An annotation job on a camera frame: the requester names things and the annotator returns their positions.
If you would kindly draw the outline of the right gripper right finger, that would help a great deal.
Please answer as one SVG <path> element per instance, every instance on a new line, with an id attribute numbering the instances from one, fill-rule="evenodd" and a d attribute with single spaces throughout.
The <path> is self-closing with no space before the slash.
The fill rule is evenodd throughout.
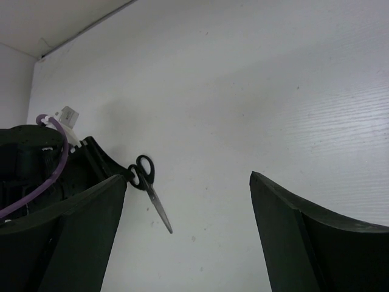
<path id="1" fill-rule="evenodd" d="M 335 213 L 252 172 L 272 291 L 388 291 L 388 227 Z"/>

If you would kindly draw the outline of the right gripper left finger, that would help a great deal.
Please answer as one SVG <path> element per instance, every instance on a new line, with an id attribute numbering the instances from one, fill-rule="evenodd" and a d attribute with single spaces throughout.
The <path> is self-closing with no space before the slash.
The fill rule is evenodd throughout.
<path id="1" fill-rule="evenodd" d="M 1 291 L 100 291 L 126 181 L 82 193 L 1 225 Z"/>

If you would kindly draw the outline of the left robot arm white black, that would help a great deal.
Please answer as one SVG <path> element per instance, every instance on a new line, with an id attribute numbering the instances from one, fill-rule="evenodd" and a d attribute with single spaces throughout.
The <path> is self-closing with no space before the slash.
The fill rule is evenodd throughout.
<path id="1" fill-rule="evenodd" d="M 54 129 L 20 125 L 1 130 L 1 208 L 25 198 L 58 167 L 64 137 Z M 91 136 L 69 146 L 63 171 L 42 194 L 1 221 L 15 220 L 77 195 L 113 175 L 135 176 L 109 157 Z"/>

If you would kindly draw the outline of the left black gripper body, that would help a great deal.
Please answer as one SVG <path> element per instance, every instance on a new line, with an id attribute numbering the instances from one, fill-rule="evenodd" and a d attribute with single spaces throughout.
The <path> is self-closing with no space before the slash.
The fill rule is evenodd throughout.
<path id="1" fill-rule="evenodd" d="M 113 160 L 92 137 L 81 141 L 67 159 L 60 177 L 54 184 L 54 198 L 66 200 L 113 175 L 122 175 L 126 181 L 134 178 L 127 168 Z"/>

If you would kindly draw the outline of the black handled scissors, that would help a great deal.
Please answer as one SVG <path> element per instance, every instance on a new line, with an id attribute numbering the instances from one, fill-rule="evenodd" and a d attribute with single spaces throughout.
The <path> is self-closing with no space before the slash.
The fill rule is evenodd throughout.
<path id="1" fill-rule="evenodd" d="M 131 164 L 128 167 L 128 170 L 132 174 L 129 179 L 129 183 L 134 188 L 145 191 L 148 194 L 163 224 L 167 228 L 168 232 L 173 234 L 171 223 L 153 187 L 155 179 L 155 166 L 151 158 L 147 155 L 139 155 L 136 159 L 136 163 Z"/>

